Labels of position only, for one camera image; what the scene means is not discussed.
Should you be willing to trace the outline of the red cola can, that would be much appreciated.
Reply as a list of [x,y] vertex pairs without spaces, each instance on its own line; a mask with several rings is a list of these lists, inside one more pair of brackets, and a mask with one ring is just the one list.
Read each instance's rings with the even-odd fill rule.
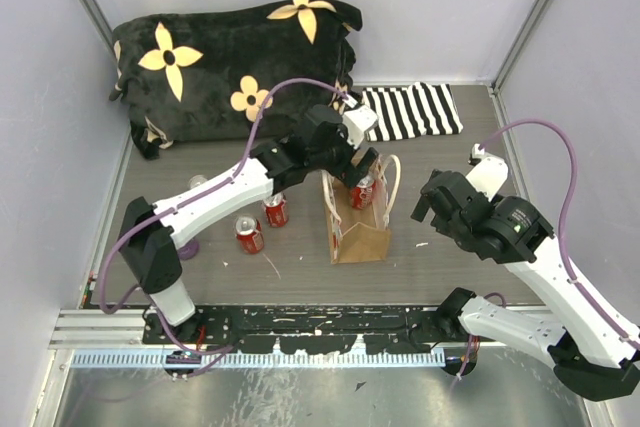
[[352,208],[363,210],[372,202],[375,190],[375,178],[372,174],[365,175],[355,187],[349,191],[349,200]]
[[287,200],[283,193],[274,194],[262,201],[262,207],[270,227],[280,228],[289,220]]
[[256,217],[239,215],[234,222],[234,233],[245,253],[257,254],[264,248],[262,228]]

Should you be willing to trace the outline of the brown canvas bag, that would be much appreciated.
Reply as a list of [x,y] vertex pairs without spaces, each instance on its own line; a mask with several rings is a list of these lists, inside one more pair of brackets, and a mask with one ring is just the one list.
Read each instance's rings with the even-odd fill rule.
[[402,178],[401,161],[391,154],[373,164],[372,202],[364,209],[350,205],[349,190],[321,172],[323,202],[333,265],[383,261],[391,243],[390,217]]

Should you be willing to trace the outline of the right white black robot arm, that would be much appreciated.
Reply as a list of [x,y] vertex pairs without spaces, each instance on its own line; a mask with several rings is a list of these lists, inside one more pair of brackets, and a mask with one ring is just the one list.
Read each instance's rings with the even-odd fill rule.
[[599,402],[629,396],[639,384],[639,327],[617,313],[577,266],[561,258],[551,224],[527,200],[503,197],[504,174],[434,170],[411,214],[463,251],[504,266],[551,310],[553,322],[496,305],[458,287],[438,306],[435,324],[449,340],[485,337],[549,367],[573,393]]

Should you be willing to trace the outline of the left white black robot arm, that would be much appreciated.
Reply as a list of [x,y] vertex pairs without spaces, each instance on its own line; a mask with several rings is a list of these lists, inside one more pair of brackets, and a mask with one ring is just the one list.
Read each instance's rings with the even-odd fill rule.
[[164,317],[170,337],[188,343],[200,331],[182,280],[179,249],[221,219],[302,183],[311,172],[325,171],[355,187],[378,156],[373,148],[359,151],[377,124],[377,114],[362,104],[344,113],[316,105],[289,134],[252,148],[204,184],[154,203],[142,197],[129,203],[117,249]]

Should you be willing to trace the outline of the black white striped cloth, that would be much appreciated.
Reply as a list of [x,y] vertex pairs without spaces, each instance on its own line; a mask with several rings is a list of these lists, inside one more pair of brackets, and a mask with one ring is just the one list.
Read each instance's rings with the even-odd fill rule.
[[368,133],[371,142],[458,135],[464,129],[449,84],[367,87],[361,95],[378,115],[378,125]]

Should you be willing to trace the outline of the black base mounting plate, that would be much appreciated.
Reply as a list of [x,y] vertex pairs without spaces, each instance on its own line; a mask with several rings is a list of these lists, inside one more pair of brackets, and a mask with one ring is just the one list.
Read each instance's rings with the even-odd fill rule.
[[210,305],[171,329],[183,344],[206,352],[293,355],[429,353],[446,342],[466,343],[461,330],[440,325],[436,310],[414,305]]

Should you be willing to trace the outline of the far purple soda can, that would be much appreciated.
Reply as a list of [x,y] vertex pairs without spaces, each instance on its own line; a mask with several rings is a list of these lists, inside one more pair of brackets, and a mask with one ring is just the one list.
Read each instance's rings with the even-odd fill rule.
[[189,180],[189,189],[195,189],[203,184],[205,184],[208,181],[208,179],[203,176],[203,175],[196,175],[193,176],[190,180]]

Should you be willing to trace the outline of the purple soda can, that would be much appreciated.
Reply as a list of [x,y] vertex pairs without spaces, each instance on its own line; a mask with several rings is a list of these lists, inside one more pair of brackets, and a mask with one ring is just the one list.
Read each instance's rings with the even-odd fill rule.
[[178,250],[178,256],[181,260],[189,260],[195,257],[199,252],[199,242],[197,239],[191,239],[182,248]]
[[189,189],[195,189],[203,184],[205,184],[208,181],[208,179],[203,176],[203,175],[196,175],[193,176],[190,180],[189,180]]

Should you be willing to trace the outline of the near purple soda can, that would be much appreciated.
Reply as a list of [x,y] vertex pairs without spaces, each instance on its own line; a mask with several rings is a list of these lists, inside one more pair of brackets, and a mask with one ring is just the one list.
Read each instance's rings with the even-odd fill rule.
[[181,260],[189,260],[195,257],[199,252],[199,242],[197,239],[191,239],[182,248],[178,250],[178,256]]

